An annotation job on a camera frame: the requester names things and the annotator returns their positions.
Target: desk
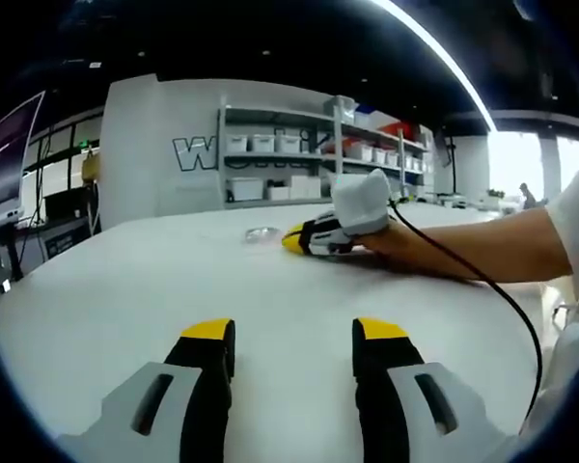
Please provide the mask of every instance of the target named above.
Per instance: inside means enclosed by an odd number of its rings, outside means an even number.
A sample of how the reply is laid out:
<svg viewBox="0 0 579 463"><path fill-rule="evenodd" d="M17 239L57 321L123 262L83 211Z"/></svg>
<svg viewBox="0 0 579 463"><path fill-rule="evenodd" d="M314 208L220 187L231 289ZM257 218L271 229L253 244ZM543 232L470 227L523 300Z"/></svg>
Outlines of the desk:
<svg viewBox="0 0 579 463"><path fill-rule="evenodd" d="M362 461L351 375L351 320L398 323L514 433L536 359L518 315L490 288L399 276L242 242L327 210L301 205L206 212L120 225L50 260L0 300L0 354L52 436L81 433L101 400L185 327L236 322L228 462ZM474 210L405 204L419 226L484 220ZM536 285L505 286L541 319Z"/></svg>

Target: metal shelving unit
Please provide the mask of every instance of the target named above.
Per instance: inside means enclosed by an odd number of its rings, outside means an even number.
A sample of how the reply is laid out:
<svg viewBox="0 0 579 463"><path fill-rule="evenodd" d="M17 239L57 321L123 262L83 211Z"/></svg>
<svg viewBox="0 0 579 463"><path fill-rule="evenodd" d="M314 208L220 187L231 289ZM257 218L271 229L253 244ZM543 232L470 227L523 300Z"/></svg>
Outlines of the metal shelving unit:
<svg viewBox="0 0 579 463"><path fill-rule="evenodd" d="M400 191L405 194L406 174L412 174L418 177L422 172L405 169L405 152L423 153L426 148L422 145L403 139L402 131L399 135L380 132L364 127L358 127L349 123L342 123L341 116L335 108L335 117L324 114L307 113L302 111L293 111L290 109L266 108L266 107L235 107L223 104L219 110L218 131L217 131L217 152L219 179L225 191L226 184L226 165L232 161L248 162L305 162L317 165L330 165L334 162L334 172L340 175L344 172L344 165L347 167L358 167L364 169L381 168L384 172L394 173L400 179ZM317 134L319 132L328 133L334 139L335 153L332 154L312 154L312 153L281 153L281 152L226 152L225 140L227 134L227 125L274 125L287 128L300 128L310 131L310 147L317 145ZM365 141L374 142L379 145L395 147L400 156L400 167L387 164L378 164L369 161L343 158L343 139L344 137L359 138ZM287 204L317 204L329 203L330 198L305 199L305 200L286 200L286 201L249 201L226 203L226 208L237 207L261 207L264 205L287 205Z"/></svg>

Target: shelf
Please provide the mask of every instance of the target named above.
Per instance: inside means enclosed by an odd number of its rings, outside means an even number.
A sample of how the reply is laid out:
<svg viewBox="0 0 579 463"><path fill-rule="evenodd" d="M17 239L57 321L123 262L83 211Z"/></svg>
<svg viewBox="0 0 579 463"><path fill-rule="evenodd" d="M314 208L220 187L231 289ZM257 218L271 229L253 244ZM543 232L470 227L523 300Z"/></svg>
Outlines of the shelf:
<svg viewBox="0 0 579 463"><path fill-rule="evenodd" d="M391 171L391 172L401 172L400 167L391 166L389 164L378 164L376 162L371 161L361 161L360 159L350 159L348 157L344 158L344 165L347 166L356 166L356 167L367 167L370 169L377 169L380 168L383 171ZM405 169L406 174L415 174L417 176L421 176L424 172L415 171L414 169Z"/></svg>
<svg viewBox="0 0 579 463"><path fill-rule="evenodd" d="M312 127L322 131L332 131L334 127L334 118L330 116L290 109L227 106L225 111L225 121L230 124Z"/></svg>
<svg viewBox="0 0 579 463"><path fill-rule="evenodd" d="M293 152L226 152L225 160L242 160L242 159L253 159L253 160L265 160L265 161L314 161L321 162L327 159L321 154L302 154Z"/></svg>
<svg viewBox="0 0 579 463"><path fill-rule="evenodd" d="M357 127L350 123L342 123L341 132L348 137L361 138L370 142L388 143L395 147L399 147L400 139L390 133L380 132L378 130L371 130L370 128ZM403 140L403 145L410 152L421 153L426 152L427 149L420 143Z"/></svg>
<svg viewBox="0 0 579 463"><path fill-rule="evenodd" d="M330 198L306 198L304 200L254 200L254 201L237 201L235 203L225 203L226 209L242 209L251 207L271 207L276 205L300 205L300 204L329 204L332 203Z"/></svg>

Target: person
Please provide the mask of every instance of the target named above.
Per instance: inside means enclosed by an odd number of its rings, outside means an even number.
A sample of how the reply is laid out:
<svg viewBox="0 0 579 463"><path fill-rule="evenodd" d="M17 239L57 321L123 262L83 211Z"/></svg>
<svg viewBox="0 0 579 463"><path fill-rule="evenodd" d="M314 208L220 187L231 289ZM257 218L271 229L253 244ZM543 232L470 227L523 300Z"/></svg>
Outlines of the person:
<svg viewBox="0 0 579 463"><path fill-rule="evenodd" d="M579 172L546 206L491 222L423 232L472 262L495 282L543 282L572 275L579 297ZM415 272L477 279L464 265L396 221L357 241Z"/></svg>
<svg viewBox="0 0 579 463"><path fill-rule="evenodd" d="M528 188L527 183L525 183L525 182L521 183L521 185L519 186L519 190L521 190L521 193L523 194L523 197L525 198L525 203L523 204L523 208L525 210L532 209L538 205L537 199L534 197L534 195L532 194L532 192Z"/></svg>

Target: monitor screen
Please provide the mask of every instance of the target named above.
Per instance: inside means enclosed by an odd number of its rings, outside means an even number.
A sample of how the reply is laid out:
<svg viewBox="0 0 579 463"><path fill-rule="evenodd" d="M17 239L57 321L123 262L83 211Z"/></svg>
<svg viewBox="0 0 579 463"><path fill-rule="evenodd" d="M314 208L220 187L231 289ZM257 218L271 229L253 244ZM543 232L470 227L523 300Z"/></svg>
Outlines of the monitor screen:
<svg viewBox="0 0 579 463"><path fill-rule="evenodd" d="M0 121L0 204L20 204L24 156L42 97L23 102Z"/></svg>

